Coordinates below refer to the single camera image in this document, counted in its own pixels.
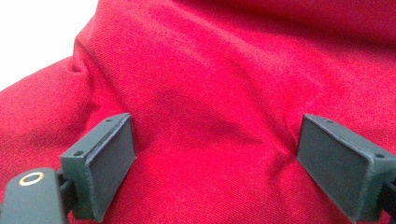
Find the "circular joint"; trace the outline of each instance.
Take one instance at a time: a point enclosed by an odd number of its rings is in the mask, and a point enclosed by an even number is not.
[[[22,179],[20,179],[20,185],[21,186],[29,186],[37,183],[44,177],[44,173],[42,172],[34,172],[29,175],[24,176]]]

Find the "metal ring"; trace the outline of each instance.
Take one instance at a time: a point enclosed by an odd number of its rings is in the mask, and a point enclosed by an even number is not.
[[[29,178],[30,176],[34,176],[34,175],[37,176],[36,179],[26,181],[27,178]],[[33,185],[33,184],[37,183],[38,181],[40,181],[43,177],[44,177],[44,173],[42,173],[42,172],[34,172],[34,173],[31,173],[31,174],[29,174],[29,175],[24,176],[24,177],[20,180],[20,185],[21,185],[21,186]]]

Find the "red fabric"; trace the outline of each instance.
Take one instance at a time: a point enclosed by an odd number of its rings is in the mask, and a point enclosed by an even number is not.
[[[302,115],[396,153],[394,7],[101,0],[73,57],[0,92],[0,197],[130,112],[137,160],[105,223],[349,223],[296,160]]]

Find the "red cloth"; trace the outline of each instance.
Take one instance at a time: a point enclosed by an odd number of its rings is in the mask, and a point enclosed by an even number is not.
[[[296,160],[302,115],[396,153],[394,8],[101,0],[73,57],[0,92],[0,197],[130,112],[137,160],[105,223],[349,223]]]

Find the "white surface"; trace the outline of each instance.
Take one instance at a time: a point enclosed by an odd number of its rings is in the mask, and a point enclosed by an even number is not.
[[[0,1],[0,91],[73,54],[97,0]]]

